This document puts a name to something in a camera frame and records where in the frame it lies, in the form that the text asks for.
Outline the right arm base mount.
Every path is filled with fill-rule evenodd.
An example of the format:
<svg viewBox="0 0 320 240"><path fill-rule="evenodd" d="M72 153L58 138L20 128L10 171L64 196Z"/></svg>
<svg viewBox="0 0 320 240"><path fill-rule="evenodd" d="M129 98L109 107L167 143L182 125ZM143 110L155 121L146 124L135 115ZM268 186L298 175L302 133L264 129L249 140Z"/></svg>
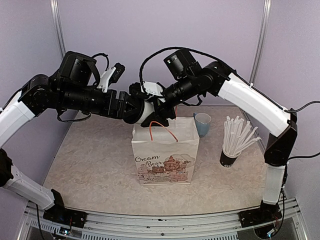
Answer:
<svg viewBox="0 0 320 240"><path fill-rule="evenodd" d="M240 224L242 228L260 225L275 221L282 218L282 213L279 208L262 209L254 208L250 210L240 211L238 213Z"/></svg>

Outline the white paper takeout bag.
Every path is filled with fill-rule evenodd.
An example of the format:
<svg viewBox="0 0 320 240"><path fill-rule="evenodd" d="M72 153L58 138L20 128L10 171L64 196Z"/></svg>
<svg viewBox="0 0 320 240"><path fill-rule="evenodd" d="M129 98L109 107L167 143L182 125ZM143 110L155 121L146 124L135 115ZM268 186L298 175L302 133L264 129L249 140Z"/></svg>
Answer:
<svg viewBox="0 0 320 240"><path fill-rule="evenodd" d="M168 120L169 126L133 126L131 146L142 186L191 183L200 137L193 117Z"/></svg>

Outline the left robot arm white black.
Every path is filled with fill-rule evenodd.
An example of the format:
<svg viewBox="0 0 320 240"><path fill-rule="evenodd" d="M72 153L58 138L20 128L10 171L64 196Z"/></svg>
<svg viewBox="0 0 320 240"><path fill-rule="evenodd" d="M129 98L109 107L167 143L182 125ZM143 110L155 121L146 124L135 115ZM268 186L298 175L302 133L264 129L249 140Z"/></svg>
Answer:
<svg viewBox="0 0 320 240"><path fill-rule="evenodd" d="M117 63L99 73L96 63L94 56L68 51L53 75L37 74L18 89L0 110L1 145L48 109L56 110L58 117L67 110L80 111L83 121L98 115L128 124L142 123L147 112L145 101L109 88L125 67Z"/></svg>

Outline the black cup holding straws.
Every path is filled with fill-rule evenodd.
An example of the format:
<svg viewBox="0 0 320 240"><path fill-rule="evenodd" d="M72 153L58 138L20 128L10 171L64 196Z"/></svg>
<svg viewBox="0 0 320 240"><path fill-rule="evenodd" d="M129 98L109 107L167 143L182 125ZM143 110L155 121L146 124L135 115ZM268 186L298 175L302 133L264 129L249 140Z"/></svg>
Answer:
<svg viewBox="0 0 320 240"><path fill-rule="evenodd" d="M230 168L235 163L236 159L240 156L242 152L236 154L236 155L230 155L227 153L224 149L221 151L219 162L220 164L225 168Z"/></svg>

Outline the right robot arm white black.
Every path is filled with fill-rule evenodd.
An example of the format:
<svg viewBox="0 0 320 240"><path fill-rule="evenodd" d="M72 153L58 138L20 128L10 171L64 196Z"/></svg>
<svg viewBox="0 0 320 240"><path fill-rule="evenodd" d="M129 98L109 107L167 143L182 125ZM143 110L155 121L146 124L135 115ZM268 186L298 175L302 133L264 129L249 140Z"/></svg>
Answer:
<svg viewBox="0 0 320 240"><path fill-rule="evenodd" d="M195 50L186 47L172 47L171 50L174 52L163 60L176 81L169 87L143 80L146 63L164 52L164 49L147 57L140 66L141 91L152 98L154 107L153 112L144 119L144 124L149 125L152 120L166 122L175 116L175 106L207 93L229 101L260 122L269 131L264 152L267 165L265 189L259 208L246 213L250 216L255 214L260 222L268 221L280 211L279 198L286 183L290 154L298 136L296 111L276 103L213 55L197 51L197 54L213 60L201 67L192 55Z"/></svg>

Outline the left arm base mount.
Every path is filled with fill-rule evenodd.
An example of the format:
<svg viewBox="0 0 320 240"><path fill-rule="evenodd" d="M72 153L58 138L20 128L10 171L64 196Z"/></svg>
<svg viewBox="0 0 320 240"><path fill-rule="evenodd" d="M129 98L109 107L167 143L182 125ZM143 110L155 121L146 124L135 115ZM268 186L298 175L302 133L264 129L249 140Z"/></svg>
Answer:
<svg viewBox="0 0 320 240"><path fill-rule="evenodd" d="M84 228L87 213L73 209L45 210L43 218L69 227Z"/></svg>

